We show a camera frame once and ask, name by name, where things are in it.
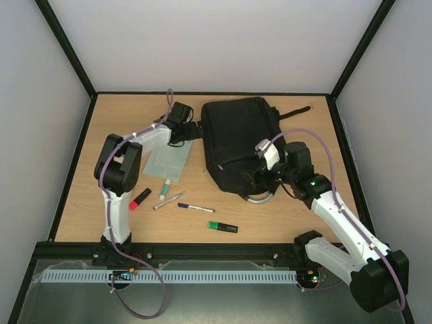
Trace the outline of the pale green notebook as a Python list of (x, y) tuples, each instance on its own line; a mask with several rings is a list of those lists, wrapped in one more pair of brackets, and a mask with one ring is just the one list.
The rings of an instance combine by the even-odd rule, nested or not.
[(151, 151), (143, 174), (178, 183), (193, 147), (193, 141), (160, 146)]

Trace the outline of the black student backpack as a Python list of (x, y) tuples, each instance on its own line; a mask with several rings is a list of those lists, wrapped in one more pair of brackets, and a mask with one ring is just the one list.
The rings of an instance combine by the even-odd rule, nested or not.
[(200, 125), (205, 163), (219, 189), (254, 204), (264, 204), (272, 199), (279, 182), (254, 176), (267, 167), (265, 159), (257, 155), (255, 146), (281, 133), (281, 120), (310, 109), (307, 105), (281, 114), (263, 97), (204, 104)]

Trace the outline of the green highlighter black body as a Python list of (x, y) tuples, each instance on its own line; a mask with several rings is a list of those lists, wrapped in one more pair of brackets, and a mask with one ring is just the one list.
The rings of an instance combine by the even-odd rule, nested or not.
[(228, 232), (228, 233), (238, 233), (238, 227), (235, 225), (229, 225), (225, 223), (219, 223), (215, 221), (210, 221), (208, 223), (208, 228), (211, 230), (217, 230), (221, 232)]

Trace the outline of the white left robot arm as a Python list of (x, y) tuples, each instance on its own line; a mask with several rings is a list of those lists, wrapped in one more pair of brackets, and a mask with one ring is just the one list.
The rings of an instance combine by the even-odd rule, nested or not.
[(142, 156), (160, 146), (199, 138), (202, 132), (193, 117), (193, 108), (174, 102), (149, 127), (125, 136), (106, 137), (94, 169), (105, 204), (104, 239), (120, 245), (131, 240), (129, 203), (140, 177)]

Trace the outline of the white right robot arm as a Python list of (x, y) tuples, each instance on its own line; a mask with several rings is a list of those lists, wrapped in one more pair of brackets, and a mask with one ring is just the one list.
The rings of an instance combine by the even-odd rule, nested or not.
[(398, 301), (403, 310), (408, 293), (408, 257), (401, 250), (392, 251), (360, 222), (334, 183), (315, 172), (306, 144), (287, 144), (284, 158), (267, 139), (260, 141), (255, 150), (263, 163), (252, 173), (252, 183), (273, 180), (289, 185), (294, 196), (318, 215), (343, 245), (338, 248), (320, 233), (309, 231), (294, 240), (296, 260), (304, 265), (316, 262), (330, 270), (369, 313), (393, 301)]

